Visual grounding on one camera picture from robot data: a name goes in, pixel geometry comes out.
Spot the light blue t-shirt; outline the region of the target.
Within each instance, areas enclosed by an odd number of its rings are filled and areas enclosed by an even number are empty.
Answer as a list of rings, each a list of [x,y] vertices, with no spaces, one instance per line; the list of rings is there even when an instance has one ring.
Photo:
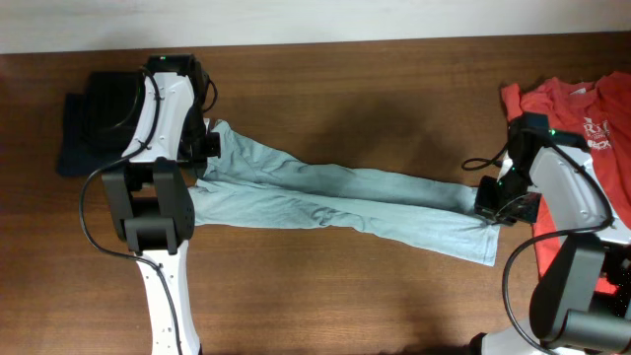
[[[264,229],[352,228],[491,266],[498,226],[475,215],[476,188],[335,164],[309,165],[220,121],[221,155],[190,188],[195,223]]]

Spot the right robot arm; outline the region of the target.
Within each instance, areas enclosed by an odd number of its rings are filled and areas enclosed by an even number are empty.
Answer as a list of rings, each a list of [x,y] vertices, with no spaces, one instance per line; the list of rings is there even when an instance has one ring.
[[[627,354],[630,351],[630,231],[596,180],[585,138],[549,126],[546,115],[526,112],[508,125],[502,150],[491,159],[497,177],[480,181],[474,211],[496,225],[534,224],[541,204],[550,233],[520,244],[502,276],[511,323],[482,334],[482,354]],[[517,320],[510,272],[528,247],[560,242],[533,290],[528,318]]]

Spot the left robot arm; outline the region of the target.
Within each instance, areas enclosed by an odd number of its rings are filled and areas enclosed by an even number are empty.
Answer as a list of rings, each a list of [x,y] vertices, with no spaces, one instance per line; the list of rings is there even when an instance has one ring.
[[[187,252],[195,209],[182,175],[204,173],[221,154],[205,118],[216,88],[192,54],[153,55],[142,67],[144,92],[135,131],[119,160],[100,169],[118,237],[144,283],[154,354],[202,352],[192,318]]]

